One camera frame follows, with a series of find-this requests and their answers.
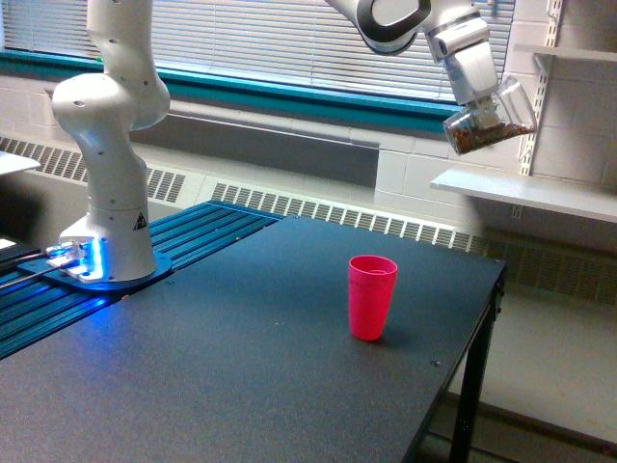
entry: red plastic cup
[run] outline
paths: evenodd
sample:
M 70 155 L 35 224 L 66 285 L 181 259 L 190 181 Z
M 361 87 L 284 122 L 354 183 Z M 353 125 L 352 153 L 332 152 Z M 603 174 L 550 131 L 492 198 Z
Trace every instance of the red plastic cup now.
M 380 256 L 349 260 L 349 329 L 359 340 L 377 340 L 386 327 L 398 266 Z

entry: white shelf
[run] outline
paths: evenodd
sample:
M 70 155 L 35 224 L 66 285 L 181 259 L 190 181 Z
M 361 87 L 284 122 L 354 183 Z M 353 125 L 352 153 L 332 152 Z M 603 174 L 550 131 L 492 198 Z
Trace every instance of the white shelf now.
M 450 169 L 432 188 L 617 223 L 617 191 L 483 168 Z
M 0 176 L 36 169 L 38 166 L 40 164 L 34 159 L 0 151 Z
M 539 45 L 516 45 L 515 49 L 519 51 L 536 53 L 538 55 L 556 56 L 557 58 L 564 58 L 568 60 L 617 63 L 617 53 L 612 53 L 610 51 L 581 50 L 577 48 Z

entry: metal mounting plate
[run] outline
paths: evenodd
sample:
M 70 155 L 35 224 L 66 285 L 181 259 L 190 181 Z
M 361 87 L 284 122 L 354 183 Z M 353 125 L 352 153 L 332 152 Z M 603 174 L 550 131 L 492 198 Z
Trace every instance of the metal mounting plate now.
M 156 270 L 147 277 L 130 282 L 105 282 L 105 283 L 82 283 L 79 280 L 71 278 L 62 270 L 43 275 L 42 278 L 58 283 L 62 286 L 70 286 L 75 289 L 92 293 L 120 293 L 131 294 L 139 289 L 149 286 L 172 273 L 172 260 L 164 254 L 154 252 L 154 261 L 156 262 Z M 19 270 L 28 273 L 39 273 L 49 268 L 46 259 L 37 259 L 32 262 L 24 263 L 18 266 Z

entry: window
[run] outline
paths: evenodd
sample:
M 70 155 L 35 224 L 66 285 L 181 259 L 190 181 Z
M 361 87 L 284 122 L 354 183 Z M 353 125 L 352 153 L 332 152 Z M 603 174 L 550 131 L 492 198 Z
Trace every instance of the window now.
M 476 2 L 501 75 L 515 0 Z M 5 46 L 95 58 L 87 0 L 2 0 Z M 451 101 L 422 35 L 399 56 L 373 54 L 324 0 L 154 0 L 157 66 L 373 95 Z

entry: window sill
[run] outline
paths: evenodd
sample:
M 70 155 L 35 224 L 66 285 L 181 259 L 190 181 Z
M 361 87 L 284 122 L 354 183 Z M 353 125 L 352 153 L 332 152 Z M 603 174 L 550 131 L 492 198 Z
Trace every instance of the window sill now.
M 91 59 L 0 51 L 0 72 L 12 75 L 65 79 L 102 70 L 102 63 Z M 347 124 L 442 132 L 442 122 L 460 110 L 455 104 L 318 90 L 166 68 L 160 68 L 159 75 L 176 98 L 219 101 Z

